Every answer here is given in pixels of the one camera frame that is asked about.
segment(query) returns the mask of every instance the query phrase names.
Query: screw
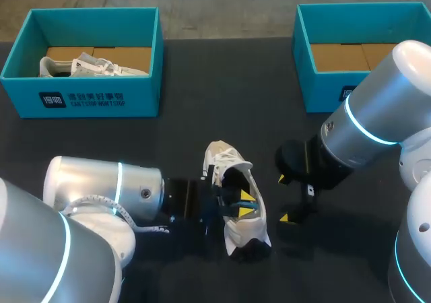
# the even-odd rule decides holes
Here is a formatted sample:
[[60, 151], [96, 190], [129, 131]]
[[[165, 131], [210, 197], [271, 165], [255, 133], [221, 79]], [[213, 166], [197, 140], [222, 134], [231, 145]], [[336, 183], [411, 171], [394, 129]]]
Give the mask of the screw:
[[149, 197], [151, 197], [151, 191], [149, 189], [144, 189], [141, 191], [141, 197], [143, 199], [148, 199]]

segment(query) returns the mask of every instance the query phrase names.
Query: robotic arm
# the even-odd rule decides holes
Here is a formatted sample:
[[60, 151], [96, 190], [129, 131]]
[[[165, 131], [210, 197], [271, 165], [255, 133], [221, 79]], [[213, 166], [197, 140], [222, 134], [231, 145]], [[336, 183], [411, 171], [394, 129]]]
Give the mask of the robotic arm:
[[413, 191], [401, 222], [389, 287], [395, 302], [430, 302], [431, 287], [431, 47], [405, 41], [345, 99], [306, 143], [285, 142], [276, 153], [284, 182], [308, 190], [285, 221], [301, 222], [322, 189], [332, 189], [393, 145], [401, 145], [401, 177]]

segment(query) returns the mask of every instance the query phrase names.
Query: teal shoe box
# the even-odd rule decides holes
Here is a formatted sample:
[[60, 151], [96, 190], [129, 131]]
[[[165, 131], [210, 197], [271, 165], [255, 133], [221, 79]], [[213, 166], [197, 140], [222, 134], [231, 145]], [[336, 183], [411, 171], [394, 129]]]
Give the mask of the teal shoe box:
[[317, 71], [312, 44], [431, 45], [431, 15], [420, 2], [298, 5], [292, 39], [307, 112], [333, 112], [370, 71]]
[[[151, 47], [150, 72], [38, 77], [50, 46]], [[32, 9], [0, 80], [21, 118], [157, 116], [163, 49], [158, 8]]]

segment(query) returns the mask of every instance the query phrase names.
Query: shoe box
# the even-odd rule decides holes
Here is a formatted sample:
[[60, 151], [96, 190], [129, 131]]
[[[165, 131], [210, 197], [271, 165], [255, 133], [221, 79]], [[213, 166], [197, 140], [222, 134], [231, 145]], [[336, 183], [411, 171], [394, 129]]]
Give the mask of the shoe box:
[[[71, 61], [82, 52], [139, 77], [39, 77], [44, 56]], [[32, 9], [0, 75], [21, 118], [158, 115], [164, 42], [158, 8]]]
[[431, 45], [423, 3], [298, 5], [292, 52], [306, 111], [335, 111], [404, 40]]

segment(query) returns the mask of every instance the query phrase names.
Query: printed logo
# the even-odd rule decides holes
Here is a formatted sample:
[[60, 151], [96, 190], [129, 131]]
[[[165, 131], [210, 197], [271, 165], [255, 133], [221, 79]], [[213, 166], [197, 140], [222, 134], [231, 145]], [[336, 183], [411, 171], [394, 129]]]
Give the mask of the printed logo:
[[39, 92], [45, 108], [66, 108], [66, 103], [60, 92]]
[[344, 86], [339, 95], [339, 101], [343, 102], [357, 86]]

